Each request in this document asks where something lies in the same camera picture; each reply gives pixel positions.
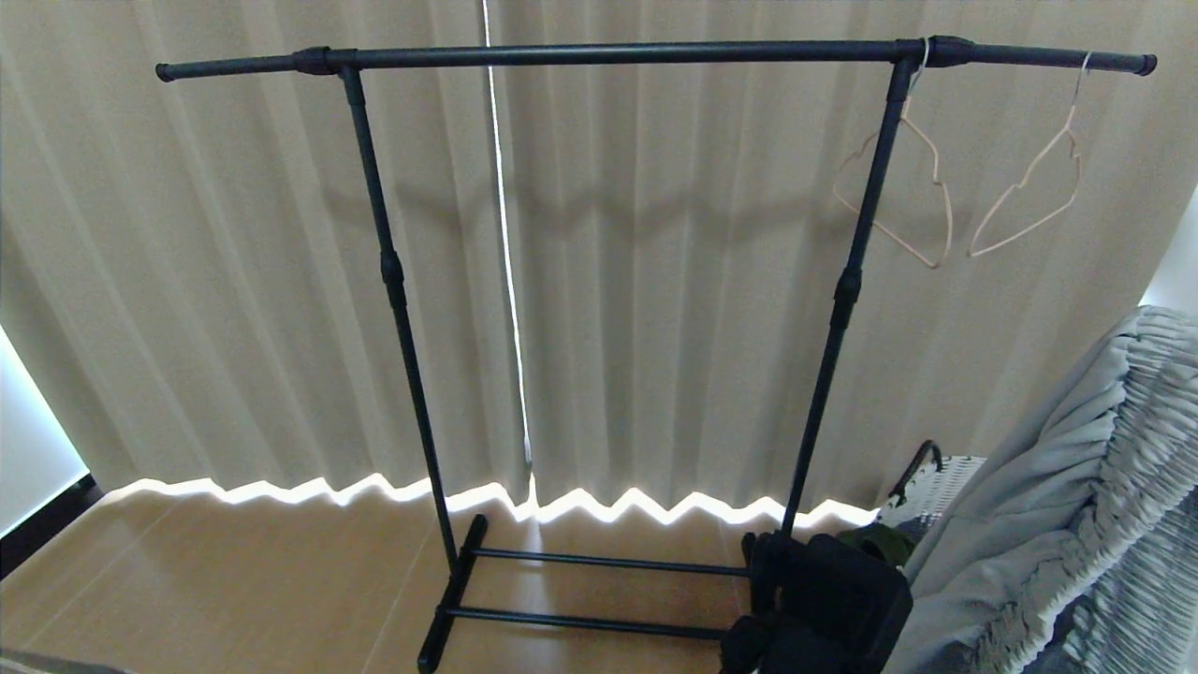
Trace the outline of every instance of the horizontal rack bar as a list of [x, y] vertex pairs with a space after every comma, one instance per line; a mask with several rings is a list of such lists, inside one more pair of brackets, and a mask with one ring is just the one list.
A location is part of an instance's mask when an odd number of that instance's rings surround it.
[[532, 553], [522, 551], [503, 551], [497, 548], [474, 548], [477, 557], [500, 559], [521, 559], [530, 561], [556, 561], [563, 564], [583, 564], [589, 566], [613, 566], [618, 569], [649, 569], [653, 571], [677, 571], [680, 573], [707, 573], [710, 576], [748, 577], [749, 570], [737, 566], [715, 566], [710, 564], [677, 564], [671, 561], [651, 561], [645, 559], [621, 559], [613, 557], [589, 557], [577, 554]]
[[659, 637], [683, 637], [686, 639], [719, 640], [724, 638], [725, 633], [724, 630], [715, 630], [713, 627], [686, 627], [683, 625], [633, 623], [629, 620], [606, 620], [603, 618], [551, 615], [546, 613], [520, 613], [515, 611], [497, 611], [494, 608], [474, 608], [468, 606], [448, 607], [444, 612], [455, 618], [497, 620], [500, 623], [525, 623], [528, 625], [549, 625], [552, 627], [582, 627], [587, 630], [606, 630], [609, 632], [631, 632], [634, 634], [655, 634]]
[[[435, 47], [424, 49], [331, 49], [313, 47], [278, 56], [253, 56], [189, 63], [158, 63], [163, 81], [225, 74], [297, 71], [338, 74], [341, 68], [430, 68], [471, 66], [569, 66], [616, 63], [716, 63], [768, 61], [878, 61], [924, 57], [922, 40], [786, 41], [786, 42], [653, 42], [633, 44], [532, 44], [503, 47]], [[1081, 67], [1088, 51], [1006, 44], [978, 44], [961, 37], [927, 38], [928, 67], [970, 62], [1061, 68]], [[1151, 54], [1090, 51], [1090, 69], [1148, 74]]]

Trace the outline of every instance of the curtain fold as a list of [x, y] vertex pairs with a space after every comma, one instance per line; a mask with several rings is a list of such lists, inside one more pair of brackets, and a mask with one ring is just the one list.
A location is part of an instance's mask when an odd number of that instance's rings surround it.
[[[1152, 51], [1087, 75], [1075, 205], [967, 260], [973, 227], [1060, 128], [1076, 71], [931, 71], [910, 115], [937, 141], [957, 231], [928, 271], [873, 236], [803, 509], [872, 505], [925, 438], [985, 454], [1061, 364], [1139, 298], [1198, 182], [1192, 6], [516, 0], [492, 42], [975, 41]], [[877, 128], [884, 65], [496, 71], [537, 490], [785, 500], [854, 217], [833, 174]], [[867, 162], [842, 188], [859, 199]], [[900, 132], [878, 219], [933, 254], [931, 158]], [[990, 225], [1071, 189], [1058, 147]]]
[[[5, 2], [2, 320], [105, 488], [425, 476], [344, 90], [157, 61], [482, 43], [477, 2]], [[447, 488], [527, 490], [486, 77], [367, 73]]]

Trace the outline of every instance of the vertical rack pole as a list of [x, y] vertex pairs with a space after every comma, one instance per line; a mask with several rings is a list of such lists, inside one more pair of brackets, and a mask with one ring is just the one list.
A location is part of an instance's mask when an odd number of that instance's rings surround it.
[[794, 481], [791, 484], [791, 496], [786, 502], [786, 515], [782, 517], [781, 533], [787, 539], [794, 529], [794, 515], [799, 510], [803, 497], [803, 485], [807, 480], [811, 457], [816, 449], [816, 437], [819, 435], [819, 423], [823, 421], [828, 394], [831, 391], [833, 376], [836, 375], [836, 360], [845, 342], [845, 330], [853, 315], [853, 304], [861, 292], [861, 263], [865, 260], [865, 247], [870, 242], [870, 230], [873, 227], [873, 215], [878, 211], [878, 199], [882, 198], [882, 184], [887, 178], [887, 166], [890, 164], [890, 152], [895, 146], [902, 105], [907, 101], [910, 87], [912, 71], [918, 61], [901, 59], [890, 72], [890, 87], [887, 91], [887, 108], [882, 114], [882, 127], [873, 150], [873, 162], [870, 165], [870, 177], [865, 183], [865, 195], [861, 196], [861, 210], [853, 232], [853, 243], [848, 249], [848, 261], [836, 281], [836, 291], [831, 309], [828, 341], [824, 344], [823, 359], [819, 362], [819, 374], [816, 388], [811, 395], [811, 407], [807, 409], [807, 423], [803, 430], [803, 442], [799, 444], [799, 459], [794, 464]]
[[412, 391], [416, 424], [420, 430], [424, 463], [429, 469], [429, 482], [432, 484], [432, 500], [437, 510], [437, 524], [441, 526], [441, 540], [446, 547], [446, 559], [449, 561], [449, 567], [453, 569], [458, 561], [458, 552], [453, 544], [453, 529], [449, 527], [446, 492], [441, 485], [441, 467], [437, 464], [437, 449], [432, 442], [429, 406], [424, 400], [424, 384], [420, 382], [420, 364], [416, 360], [416, 342], [412, 341], [412, 321], [407, 315], [407, 295], [404, 292], [404, 266], [399, 261], [399, 254], [395, 251], [395, 244], [391, 238], [387, 204], [382, 199], [382, 182], [379, 180], [379, 162], [374, 153], [374, 141], [370, 139], [367, 96], [362, 89], [362, 75], [357, 68], [346, 66], [341, 68], [340, 77], [345, 83], [345, 97], [350, 103], [350, 110], [353, 113], [353, 132], [358, 136], [362, 170], [365, 172], [367, 192], [370, 194], [370, 210], [374, 212], [375, 231], [379, 233], [382, 281], [387, 286], [387, 299], [391, 302], [391, 311], [395, 316], [395, 328], [399, 330], [399, 347], [404, 354], [404, 370], [407, 371], [407, 387]]

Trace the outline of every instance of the white wall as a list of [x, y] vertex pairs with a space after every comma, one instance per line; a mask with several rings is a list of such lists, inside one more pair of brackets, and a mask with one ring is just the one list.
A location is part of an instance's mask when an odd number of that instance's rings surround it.
[[0, 328], [0, 535], [86, 474]]
[[1140, 303], [1198, 315], [1198, 192], [1194, 192], [1190, 207], [1181, 215], [1181, 226]]

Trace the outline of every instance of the black garment rack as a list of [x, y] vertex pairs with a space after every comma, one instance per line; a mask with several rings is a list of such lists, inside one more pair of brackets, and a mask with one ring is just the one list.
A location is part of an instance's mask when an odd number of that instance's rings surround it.
[[857, 227], [853, 232], [853, 242], [849, 245], [848, 260], [836, 283], [828, 341], [819, 363], [815, 393], [811, 397], [806, 426], [799, 445], [799, 456], [794, 467], [794, 480], [789, 498], [786, 502], [786, 515], [779, 529], [779, 532], [786, 533], [786, 536], [789, 538], [789, 533], [794, 527], [794, 516], [799, 506], [799, 498], [803, 494], [803, 485], [806, 481], [807, 469], [810, 468], [811, 457], [815, 451], [819, 423], [823, 419], [824, 406], [828, 402], [828, 394], [831, 389], [833, 375], [836, 370], [836, 360], [845, 339], [845, 330], [853, 312], [853, 304], [857, 302], [857, 297], [861, 290], [861, 265], [865, 257], [865, 247], [870, 239], [871, 224], [878, 207], [878, 199], [882, 195], [882, 184], [885, 180], [887, 165], [890, 162], [895, 134], [898, 129], [900, 113], [907, 98], [912, 75], [921, 65], [928, 68], [952, 67], [964, 63], [1011, 63], [1081, 68], [1088, 54], [1089, 61], [1085, 62], [1085, 66], [1089, 69], [1146, 75], [1156, 67], [1156, 56], [1151, 54], [1087, 53], [1073, 49], [978, 44], [961, 37], [934, 36], [926, 41], [683, 42], [449, 47], [430, 49], [331, 49], [328, 47], [313, 47], [278, 56], [159, 63], [155, 71], [163, 81], [225, 74], [296, 71], [314, 75], [335, 74], [345, 84], [345, 97], [349, 101], [350, 111], [353, 116], [358, 151], [362, 154], [362, 168], [365, 172], [367, 192], [370, 195], [375, 229], [379, 235], [382, 280], [387, 286], [387, 297], [394, 312], [395, 326], [399, 330], [400, 351], [404, 356], [404, 366], [407, 372], [407, 382], [416, 408], [416, 420], [419, 426], [420, 443], [424, 449], [424, 461], [428, 464], [429, 481], [432, 486], [432, 498], [436, 505], [437, 522], [441, 528], [441, 539], [444, 544], [446, 559], [449, 561], [449, 582], [441, 597], [441, 603], [436, 608], [432, 625], [429, 627], [428, 637], [424, 640], [417, 661], [419, 670], [429, 673], [435, 670], [441, 661], [441, 654], [444, 650], [446, 640], [449, 638], [449, 630], [455, 618], [561, 627], [589, 627], [594, 630], [697, 639], [719, 639], [724, 634], [722, 630], [706, 627], [519, 613], [462, 606], [461, 599], [466, 590], [466, 583], [470, 581], [471, 570], [474, 566], [474, 561], [480, 557], [715, 576], [746, 577], [748, 570], [734, 566], [670, 564], [640, 559], [486, 548], [482, 545], [483, 536], [486, 533], [486, 518], [482, 515], [474, 516], [465, 542], [460, 549], [455, 548], [453, 530], [449, 526], [449, 514], [446, 510], [444, 488], [441, 485], [441, 470], [437, 466], [432, 427], [429, 423], [428, 405], [424, 400], [424, 387], [420, 383], [420, 369], [416, 358], [416, 346], [412, 341], [412, 326], [407, 315], [407, 298], [404, 292], [403, 265], [392, 242], [391, 224], [387, 219], [387, 208], [383, 202], [382, 182], [379, 178], [379, 164], [375, 159], [374, 142], [370, 138], [370, 122], [367, 117], [365, 93], [362, 89], [361, 71], [368, 68], [752, 61], [873, 61], [893, 65], [890, 85], [887, 91], [885, 110], [882, 114], [877, 145], [870, 165], [865, 193], [861, 196], [860, 214], [857, 218]]

